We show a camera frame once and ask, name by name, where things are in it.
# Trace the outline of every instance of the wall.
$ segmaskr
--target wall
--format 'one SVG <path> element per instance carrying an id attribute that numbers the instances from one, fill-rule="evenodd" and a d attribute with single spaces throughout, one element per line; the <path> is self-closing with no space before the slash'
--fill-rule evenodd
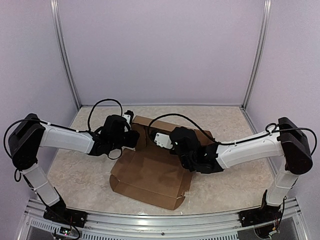
<path id="1" fill-rule="evenodd" d="M 266 43 L 248 106 L 259 131 L 286 116 L 320 136 L 319 40 L 320 1 L 272 1 Z M 313 148 L 313 137 L 307 135 Z M 319 158 L 316 150 L 313 168 L 299 178 L 291 193 L 296 195 L 312 240 L 320 235 Z"/>
<path id="2" fill-rule="evenodd" d="M 81 103 L 240 105 L 263 0 L 59 1 Z"/>
<path id="3" fill-rule="evenodd" d="M 49 1 L 0 1 L 0 136 L 28 113 L 69 125 L 76 114 L 61 62 Z M 41 150 L 48 170 L 55 149 Z M 0 147 L 0 235 L 14 239 L 31 193 L 14 181 L 15 168 Z"/>

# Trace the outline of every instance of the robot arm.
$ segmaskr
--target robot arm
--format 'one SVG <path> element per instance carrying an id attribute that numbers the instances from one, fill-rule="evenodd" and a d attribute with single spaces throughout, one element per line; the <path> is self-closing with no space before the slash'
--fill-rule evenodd
<path id="1" fill-rule="evenodd" d="M 234 165 L 261 158 L 283 156 L 283 163 L 265 191 L 260 208 L 242 211 L 243 227 L 269 222 L 280 217 L 284 197 L 296 183 L 299 175 L 307 173 L 312 165 L 307 136 L 288 118 L 280 118 L 274 129 L 231 142 L 214 142 L 201 146 L 195 132 L 176 127 L 169 135 L 151 132 L 154 142 L 177 154 L 189 171 L 212 174 L 223 172 Z"/>
<path id="2" fill-rule="evenodd" d="M 131 130 L 133 116 L 131 111 L 123 116 L 110 115 L 102 127 L 91 132 L 57 127 L 30 113 L 12 132 L 8 145 L 13 165 L 46 205 L 45 219 L 63 224 L 64 219 L 72 219 L 73 225 L 83 228 L 87 213 L 66 208 L 65 202 L 38 165 L 39 148 L 53 147 L 91 156 L 108 155 L 110 151 L 122 147 L 134 148 L 140 135 Z"/>

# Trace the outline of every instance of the beige table surface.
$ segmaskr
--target beige table surface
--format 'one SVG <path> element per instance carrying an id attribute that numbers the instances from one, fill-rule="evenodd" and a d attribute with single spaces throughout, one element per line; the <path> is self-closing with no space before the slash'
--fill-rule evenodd
<path id="1" fill-rule="evenodd" d="M 135 115 L 149 118 L 167 113 L 180 113 L 194 120 L 204 130 L 210 130 L 218 141 L 231 141 L 252 134 L 238 107 L 218 106 L 132 106 Z M 72 124 L 87 129 L 91 108 L 83 107 Z M 118 107 L 97 107 L 91 118 L 91 128 L 102 126 L 108 115 L 120 114 Z M 194 127 L 180 117 L 162 121 Z M 261 204 L 262 195 L 273 176 L 265 159 L 242 163 L 213 174 L 196 173 L 190 191 L 176 210 L 148 205 L 113 192 L 109 185 L 110 171 L 115 164 L 106 155 L 88 156 L 60 149 L 52 163 L 48 178 L 68 207 L 104 213 L 134 215 L 189 215 L 238 210 Z"/>

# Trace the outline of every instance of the cardboard box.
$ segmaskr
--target cardboard box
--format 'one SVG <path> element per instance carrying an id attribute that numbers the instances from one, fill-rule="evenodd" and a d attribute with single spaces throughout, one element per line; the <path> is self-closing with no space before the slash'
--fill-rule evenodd
<path id="1" fill-rule="evenodd" d="M 135 151 L 124 149 L 122 156 L 111 170 L 110 186 L 118 194 L 168 210 L 177 209 L 190 188 L 192 172 L 184 169 L 176 155 L 156 146 L 147 136 L 152 119 L 136 116 L 132 129 L 140 133 Z M 180 127 L 163 121 L 152 124 L 151 131 L 158 129 L 170 133 Z M 202 145 L 210 144 L 200 131 L 195 130 Z"/>

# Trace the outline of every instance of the brown cardboard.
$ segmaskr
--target brown cardboard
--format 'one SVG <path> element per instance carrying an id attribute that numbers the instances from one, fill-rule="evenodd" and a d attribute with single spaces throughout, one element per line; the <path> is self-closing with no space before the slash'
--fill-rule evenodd
<path id="1" fill-rule="evenodd" d="M 135 151 L 124 149 L 122 156 L 111 170 L 110 186 L 112 190 L 129 198 L 175 210 L 185 199 L 190 188 L 193 173 L 181 166 L 176 155 L 167 149 L 156 146 L 147 137 L 147 126 L 152 119 L 136 116 L 132 129 L 140 133 Z M 169 133 L 179 127 L 168 122 L 156 121 L 151 129 Z M 195 130 L 202 145 L 210 140 Z"/>

